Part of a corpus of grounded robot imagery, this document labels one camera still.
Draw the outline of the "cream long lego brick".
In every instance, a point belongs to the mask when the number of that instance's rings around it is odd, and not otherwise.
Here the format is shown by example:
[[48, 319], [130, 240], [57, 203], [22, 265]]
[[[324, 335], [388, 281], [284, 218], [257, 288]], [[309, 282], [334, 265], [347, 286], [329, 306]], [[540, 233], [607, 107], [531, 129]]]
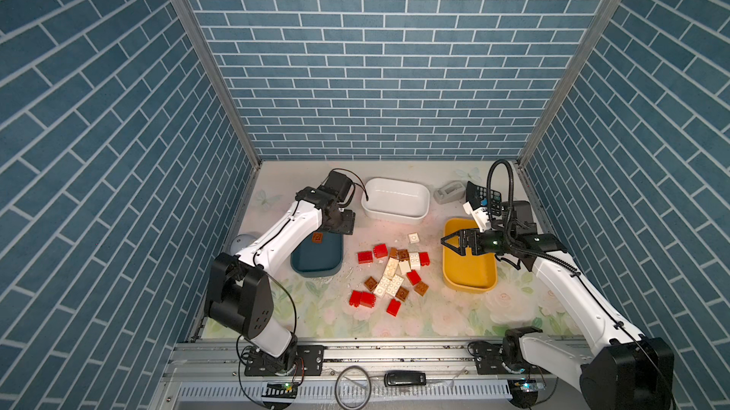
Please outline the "cream long lego brick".
[[385, 270], [383, 272], [383, 276], [388, 279], [393, 278], [395, 276], [395, 273], [397, 273], [398, 263], [399, 263], [399, 260], [397, 260], [395, 258], [390, 258], [388, 260]]

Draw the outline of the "cream lego plate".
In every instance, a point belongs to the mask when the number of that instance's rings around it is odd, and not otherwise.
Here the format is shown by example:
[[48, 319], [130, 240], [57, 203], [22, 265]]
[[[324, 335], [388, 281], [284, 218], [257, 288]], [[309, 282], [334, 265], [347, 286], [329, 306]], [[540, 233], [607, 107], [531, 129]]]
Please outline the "cream lego plate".
[[389, 286], [391, 286], [391, 282], [392, 281], [390, 278], [382, 277], [376, 284], [376, 287], [374, 289], [374, 294], [376, 295], [376, 297], [383, 297], [387, 293]]

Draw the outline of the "brown lego plate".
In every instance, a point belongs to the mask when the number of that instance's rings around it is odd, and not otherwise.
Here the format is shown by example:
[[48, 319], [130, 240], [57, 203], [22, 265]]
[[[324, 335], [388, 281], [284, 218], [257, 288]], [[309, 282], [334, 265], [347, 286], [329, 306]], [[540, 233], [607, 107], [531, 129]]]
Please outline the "brown lego plate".
[[373, 277], [369, 277], [369, 278], [368, 278], [368, 279], [367, 279], [367, 280], [365, 281], [365, 283], [364, 283], [364, 284], [365, 284], [366, 288], [367, 288], [367, 289], [368, 289], [368, 290], [369, 290], [370, 292], [372, 292], [372, 293], [374, 293], [374, 292], [375, 292], [375, 290], [376, 290], [376, 288], [378, 287], [378, 281], [377, 281], [377, 280], [376, 280], [375, 278], [373, 278]]

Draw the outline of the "red lego brick pair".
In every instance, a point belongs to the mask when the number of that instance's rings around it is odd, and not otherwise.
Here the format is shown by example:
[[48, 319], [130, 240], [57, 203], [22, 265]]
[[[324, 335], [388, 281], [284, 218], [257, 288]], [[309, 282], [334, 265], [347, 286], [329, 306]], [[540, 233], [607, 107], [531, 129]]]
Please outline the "red lego brick pair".
[[376, 304], [376, 295], [367, 291], [354, 290], [349, 299], [351, 307], [373, 308]]

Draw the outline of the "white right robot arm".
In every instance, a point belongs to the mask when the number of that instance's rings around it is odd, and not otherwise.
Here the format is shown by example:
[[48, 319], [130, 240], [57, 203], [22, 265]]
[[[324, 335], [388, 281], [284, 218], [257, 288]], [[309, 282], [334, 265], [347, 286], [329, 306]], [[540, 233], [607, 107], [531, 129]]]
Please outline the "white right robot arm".
[[482, 203], [467, 202], [475, 227], [441, 239], [459, 255], [495, 253], [541, 281], [586, 341], [560, 345], [538, 328], [513, 328], [501, 347], [502, 366], [517, 374], [534, 367], [551, 372], [579, 390], [591, 409], [674, 409], [674, 353], [660, 338], [648, 338], [585, 279], [573, 257], [552, 234], [519, 233], [521, 222], [507, 206], [494, 220]]

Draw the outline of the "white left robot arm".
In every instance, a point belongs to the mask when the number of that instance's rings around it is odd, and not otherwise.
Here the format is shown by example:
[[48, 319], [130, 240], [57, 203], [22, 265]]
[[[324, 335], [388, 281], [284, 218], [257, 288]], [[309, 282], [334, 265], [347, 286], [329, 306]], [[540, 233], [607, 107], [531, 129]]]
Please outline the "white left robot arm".
[[272, 276], [313, 233], [352, 234], [355, 212], [349, 206], [361, 187], [331, 170], [318, 187], [298, 191], [283, 217], [251, 245], [220, 253], [209, 269], [205, 316], [290, 368], [296, 334], [273, 319]]

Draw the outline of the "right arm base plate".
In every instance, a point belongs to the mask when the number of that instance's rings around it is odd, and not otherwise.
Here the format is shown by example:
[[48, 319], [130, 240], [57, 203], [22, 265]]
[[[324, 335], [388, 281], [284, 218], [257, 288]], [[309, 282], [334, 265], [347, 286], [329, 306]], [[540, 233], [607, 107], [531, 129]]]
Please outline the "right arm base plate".
[[467, 344], [467, 352], [473, 358], [478, 375], [509, 374], [505, 368], [502, 345], [487, 341], [473, 341]]

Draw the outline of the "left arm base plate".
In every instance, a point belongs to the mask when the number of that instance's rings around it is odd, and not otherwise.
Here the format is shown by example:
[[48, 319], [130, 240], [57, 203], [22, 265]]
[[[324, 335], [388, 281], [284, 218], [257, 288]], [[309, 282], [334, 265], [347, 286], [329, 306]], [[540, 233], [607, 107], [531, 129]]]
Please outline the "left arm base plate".
[[246, 377], [297, 375], [320, 376], [325, 348], [323, 345], [296, 345], [274, 357], [258, 347], [243, 353]]

